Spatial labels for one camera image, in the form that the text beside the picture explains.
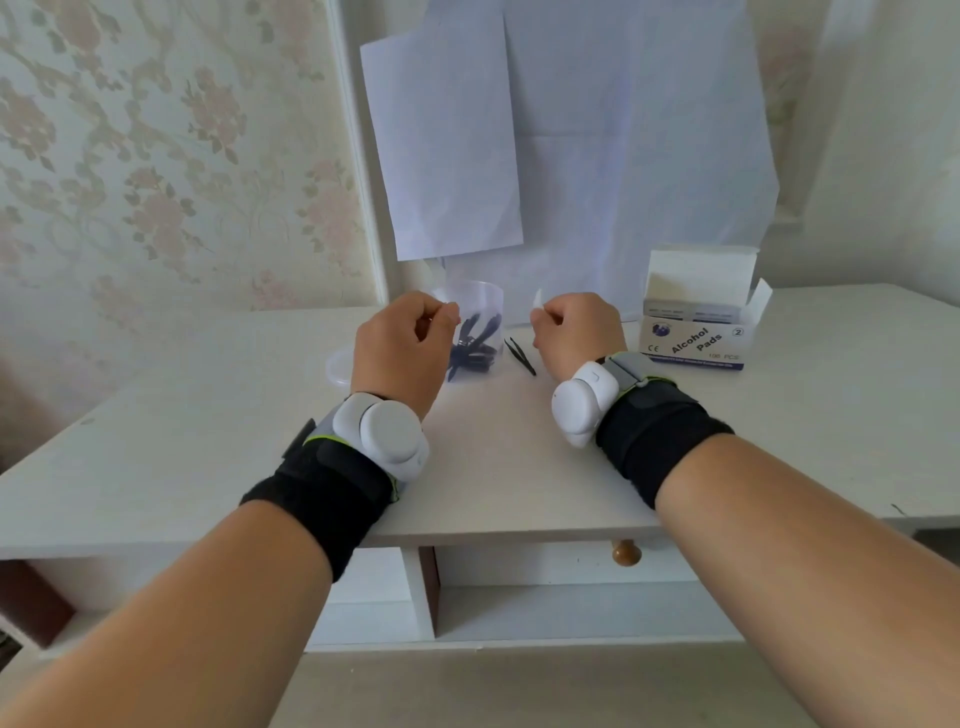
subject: wooden knob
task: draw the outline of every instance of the wooden knob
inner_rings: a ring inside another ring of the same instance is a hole
[[[613,542],[613,560],[621,567],[635,567],[642,557],[643,552],[633,539]]]

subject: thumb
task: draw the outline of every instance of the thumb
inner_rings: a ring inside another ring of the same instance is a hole
[[[530,312],[530,323],[533,324],[534,327],[535,347],[538,347],[543,339],[557,328],[557,321],[542,308],[534,308]]]
[[[433,315],[430,329],[423,343],[431,349],[448,351],[453,343],[453,331],[460,323],[460,306],[456,303],[444,303]]]

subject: white electronic device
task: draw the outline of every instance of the white electronic device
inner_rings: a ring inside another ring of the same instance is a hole
[[[620,395],[644,386],[652,378],[666,377],[657,375],[654,365],[641,353],[614,354],[603,364],[589,361],[554,390],[553,419],[570,445],[584,448]]]
[[[401,483],[416,479],[430,454],[416,412],[366,392],[347,397],[333,415],[332,429]]]

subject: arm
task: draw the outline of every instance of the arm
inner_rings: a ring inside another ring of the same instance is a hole
[[[353,391],[402,401],[423,418],[458,321],[455,304],[397,299],[357,333]],[[256,499],[265,484],[306,501],[310,529]],[[331,582],[383,508],[323,468],[309,483],[274,475],[251,497],[51,665],[0,728],[267,725]]]
[[[560,380],[626,349],[616,310],[593,295],[531,321]],[[597,443],[821,724],[954,724],[960,570],[717,425],[698,405],[641,415],[628,394]]]

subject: cardboard box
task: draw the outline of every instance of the cardboard box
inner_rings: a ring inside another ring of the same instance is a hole
[[[751,295],[757,248],[673,245],[650,253],[640,351],[654,361],[743,369],[773,290]]]

